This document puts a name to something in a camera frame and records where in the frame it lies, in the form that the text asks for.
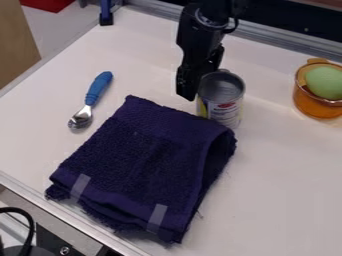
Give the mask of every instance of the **bowl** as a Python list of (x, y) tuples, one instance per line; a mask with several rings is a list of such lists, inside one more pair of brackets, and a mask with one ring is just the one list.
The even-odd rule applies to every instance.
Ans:
[(328, 100), (316, 96), (306, 84), (306, 73), (318, 67), (333, 67), (342, 71), (341, 65), (326, 59), (308, 59), (307, 64), (300, 67), (296, 73), (293, 100), (296, 107), (305, 115), (322, 119), (337, 118), (342, 115), (342, 100)]

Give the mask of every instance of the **tin can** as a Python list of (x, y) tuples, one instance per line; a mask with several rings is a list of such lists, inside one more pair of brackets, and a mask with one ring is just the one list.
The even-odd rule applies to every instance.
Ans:
[(242, 119), (245, 83), (228, 70), (209, 73), (201, 79), (197, 115), (236, 129)]

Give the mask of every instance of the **blue spoon handle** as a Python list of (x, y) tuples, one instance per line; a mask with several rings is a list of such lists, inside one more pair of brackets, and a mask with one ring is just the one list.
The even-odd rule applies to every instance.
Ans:
[(105, 89), (109, 86), (110, 82), (113, 79), (113, 74), (109, 71), (103, 72), (98, 77), (95, 78), (94, 82), (89, 88), (87, 93), (85, 103), (88, 106), (94, 106), (105, 91)]

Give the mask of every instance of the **towel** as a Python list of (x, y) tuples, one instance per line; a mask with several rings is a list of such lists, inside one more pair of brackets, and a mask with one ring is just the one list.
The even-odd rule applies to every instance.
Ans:
[(51, 175), (46, 197), (78, 204), (117, 230), (147, 230), (181, 243), (212, 183), (234, 154), (234, 133), (216, 121), (128, 96)]

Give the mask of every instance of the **can lid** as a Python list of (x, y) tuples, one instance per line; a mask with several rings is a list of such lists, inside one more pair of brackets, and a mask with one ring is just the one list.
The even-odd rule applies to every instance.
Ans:
[(245, 84), (237, 75), (228, 70), (209, 73), (201, 79), (198, 95), (217, 103), (240, 98), (245, 92)]

